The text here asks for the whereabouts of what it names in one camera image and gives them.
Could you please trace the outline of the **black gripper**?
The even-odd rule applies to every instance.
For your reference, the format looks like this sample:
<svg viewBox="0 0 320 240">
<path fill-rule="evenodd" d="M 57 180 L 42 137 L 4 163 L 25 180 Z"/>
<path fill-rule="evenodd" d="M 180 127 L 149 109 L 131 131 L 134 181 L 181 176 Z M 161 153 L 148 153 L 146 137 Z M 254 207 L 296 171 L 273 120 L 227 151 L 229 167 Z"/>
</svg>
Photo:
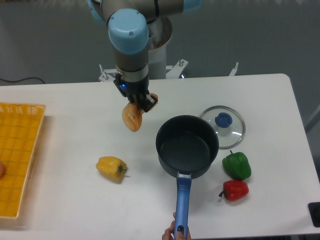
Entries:
<svg viewBox="0 0 320 240">
<path fill-rule="evenodd" d="M 130 103 L 137 101 L 137 108 L 145 113 L 149 112 L 157 103 L 158 96 L 154 93 L 149 93 L 149 76 L 135 82 L 126 81 L 122 74 L 117 73 L 113 83 Z"/>
</svg>

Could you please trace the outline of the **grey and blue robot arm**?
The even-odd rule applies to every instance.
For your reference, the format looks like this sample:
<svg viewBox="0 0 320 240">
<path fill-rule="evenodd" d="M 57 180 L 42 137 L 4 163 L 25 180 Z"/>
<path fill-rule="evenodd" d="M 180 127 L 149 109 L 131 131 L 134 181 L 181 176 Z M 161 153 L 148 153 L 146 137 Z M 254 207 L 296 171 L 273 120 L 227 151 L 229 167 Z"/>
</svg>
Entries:
<svg viewBox="0 0 320 240">
<path fill-rule="evenodd" d="M 114 84 L 138 109 L 148 112 L 158 100 L 149 80 L 167 75 L 167 44 L 173 34 L 169 16 L 197 10 L 200 0 L 89 0 L 94 18 L 108 30 L 116 65 Z"/>
</svg>

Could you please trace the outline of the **person's hand on handle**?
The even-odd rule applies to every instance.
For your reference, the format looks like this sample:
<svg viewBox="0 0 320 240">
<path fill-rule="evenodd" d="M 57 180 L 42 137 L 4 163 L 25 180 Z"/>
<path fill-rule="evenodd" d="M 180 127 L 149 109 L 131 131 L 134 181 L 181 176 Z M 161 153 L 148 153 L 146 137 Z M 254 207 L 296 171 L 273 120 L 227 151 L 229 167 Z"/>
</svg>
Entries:
<svg viewBox="0 0 320 240">
<path fill-rule="evenodd" d="M 187 230 L 187 237 L 185 237 L 184 234 L 179 231 L 176 234 L 176 238 L 174 238 L 176 212 L 174 212 L 172 215 L 173 215 L 174 220 L 171 222 L 170 226 L 164 231 L 161 239 L 162 240 L 192 240 L 189 229 Z"/>
</svg>

